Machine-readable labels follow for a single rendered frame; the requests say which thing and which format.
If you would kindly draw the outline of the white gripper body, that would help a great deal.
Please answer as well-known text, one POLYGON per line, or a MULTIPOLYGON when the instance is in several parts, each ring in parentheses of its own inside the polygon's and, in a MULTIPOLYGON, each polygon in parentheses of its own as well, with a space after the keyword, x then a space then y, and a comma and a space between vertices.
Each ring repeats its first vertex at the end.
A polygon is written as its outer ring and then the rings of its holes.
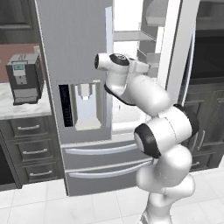
POLYGON ((150 66, 137 59, 129 58, 129 74, 145 74, 149 71, 150 66))

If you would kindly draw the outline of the grey steel fridge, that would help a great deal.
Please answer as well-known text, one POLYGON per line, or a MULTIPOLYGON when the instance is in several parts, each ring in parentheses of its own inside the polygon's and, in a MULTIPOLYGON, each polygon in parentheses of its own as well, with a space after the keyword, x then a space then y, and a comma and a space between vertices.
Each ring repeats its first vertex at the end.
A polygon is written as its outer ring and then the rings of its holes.
POLYGON ((165 88, 173 45, 150 65, 112 51, 113 0, 34 0, 71 196, 132 185, 167 198, 195 190, 183 142, 195 115, 165 88))

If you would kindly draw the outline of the dark grey cupboard drawer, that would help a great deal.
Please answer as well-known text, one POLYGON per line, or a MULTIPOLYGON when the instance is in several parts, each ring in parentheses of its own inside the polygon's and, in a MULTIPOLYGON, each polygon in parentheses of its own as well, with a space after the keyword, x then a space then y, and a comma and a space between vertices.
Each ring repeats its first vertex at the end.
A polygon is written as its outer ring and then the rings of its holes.
POLYGON ((53 157, 52 141, 49 139, 16 143, 15 148, 22 162, 53 157))
POLYGON ((26 183, 48 181, 58 177, 57 165, 55 163, 43 163, 21 166, 26 183))
POLYGON ((14 137, 47 135, 49 133, 46 119, 43 116, 12 119, 10 126, 14 137))

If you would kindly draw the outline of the dark grey wall cupboard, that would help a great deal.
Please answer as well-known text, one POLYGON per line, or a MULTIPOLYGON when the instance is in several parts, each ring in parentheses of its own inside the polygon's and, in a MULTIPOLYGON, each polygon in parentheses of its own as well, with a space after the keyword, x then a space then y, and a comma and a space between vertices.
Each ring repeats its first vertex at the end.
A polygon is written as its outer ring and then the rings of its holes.
POLYGON ((0 45, 38 42, 39 25, 34 0, 0 0, 0 45))

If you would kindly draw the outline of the grey fridge drawer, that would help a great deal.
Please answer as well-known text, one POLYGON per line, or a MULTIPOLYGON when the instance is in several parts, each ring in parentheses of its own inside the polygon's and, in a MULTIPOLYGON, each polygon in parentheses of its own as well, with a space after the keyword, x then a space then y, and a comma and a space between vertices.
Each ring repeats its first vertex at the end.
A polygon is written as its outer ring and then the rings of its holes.
MULTIPOLYGON (((70 171, 70 172, 80 172, 80 173, 102 173, 102 172, 115 172, 123 169, 130 168, 135 165, 139 165, 146 161, 152 160, 145 160, 131 164, 124 164, 119 166, 110 166, 100 169, 88 170, 88 171, 70 171)), ((136 173, 134 171, 129 174, 125 174, 118 177, 113 178, 72 178, 66 173, 66 184, 69 196, 83 196, 89 194, 96 194, 96 193, 105 193, 111 192, 115 190, 121 190, 124 188, 129 188, 132 186, 136 186, 136 173)))
POLYGON ((143 154, 138 148, 134 150, 125 151, 122 153, 108 154, 108 155, 74 155, 67 154, 65 149, 104 149, 120 147, 124 145, 135 144, 134 140, 126 141, 101 141, 83 144, 62 145, 61 152, 64 159, 66 170, 79 170, 85 168, 93 168, 107 165, 126 164, 129 162, 151 160, 149 156, 143 154))

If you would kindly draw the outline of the black coffee machine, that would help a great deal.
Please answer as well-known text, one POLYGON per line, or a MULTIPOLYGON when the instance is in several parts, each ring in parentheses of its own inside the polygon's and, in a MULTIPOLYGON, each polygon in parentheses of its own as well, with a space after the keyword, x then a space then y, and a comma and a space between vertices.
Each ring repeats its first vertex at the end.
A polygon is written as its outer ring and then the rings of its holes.
POLYGON ((37 104, 44 87, 39 55, 14 54, 5 67, 14 99, 13 105, 37 104))

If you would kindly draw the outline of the open grey fridge door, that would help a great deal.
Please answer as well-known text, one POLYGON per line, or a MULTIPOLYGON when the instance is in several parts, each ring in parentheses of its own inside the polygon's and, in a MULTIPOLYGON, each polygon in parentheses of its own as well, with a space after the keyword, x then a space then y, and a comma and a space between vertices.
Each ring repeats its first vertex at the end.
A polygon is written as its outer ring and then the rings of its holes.
POLYGON ((179 99, 186 63, 193 62, 196 17, 200 0, 143 0, 137 57, 150 65, 155 77, 170 94, 179 99))

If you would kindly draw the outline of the dark grey cupboard run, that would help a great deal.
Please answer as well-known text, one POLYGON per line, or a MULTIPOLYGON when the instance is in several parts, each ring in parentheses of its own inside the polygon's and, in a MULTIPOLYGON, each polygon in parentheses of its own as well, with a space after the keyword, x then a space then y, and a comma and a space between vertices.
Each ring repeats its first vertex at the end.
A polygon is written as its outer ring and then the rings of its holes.
POLYGON ((224 156, 224 83, 182 87, 181 102, 199 120, 199 132, 183 142, 192 153, 191 172, 217 168, 224 156))

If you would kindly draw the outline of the grey fridge door with dispenser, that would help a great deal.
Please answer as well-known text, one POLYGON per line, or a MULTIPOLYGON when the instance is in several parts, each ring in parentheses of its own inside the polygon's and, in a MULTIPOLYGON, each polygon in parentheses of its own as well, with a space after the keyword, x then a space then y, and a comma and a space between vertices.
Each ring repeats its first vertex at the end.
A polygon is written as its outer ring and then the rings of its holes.
POLYGON ((59 141, 109 140, 106 74, 95 69, 95 56, 107 52, 105 9, 113 0, 35 4, 59 141))

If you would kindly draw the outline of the white fridge shelf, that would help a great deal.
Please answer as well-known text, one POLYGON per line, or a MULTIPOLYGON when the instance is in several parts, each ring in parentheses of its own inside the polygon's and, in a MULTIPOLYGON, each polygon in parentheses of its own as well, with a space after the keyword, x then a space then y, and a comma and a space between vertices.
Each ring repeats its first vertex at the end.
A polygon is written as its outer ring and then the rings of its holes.
POLYGON ((143 31, 115 31, 114 41, 155 41, 156 39, 143 31))

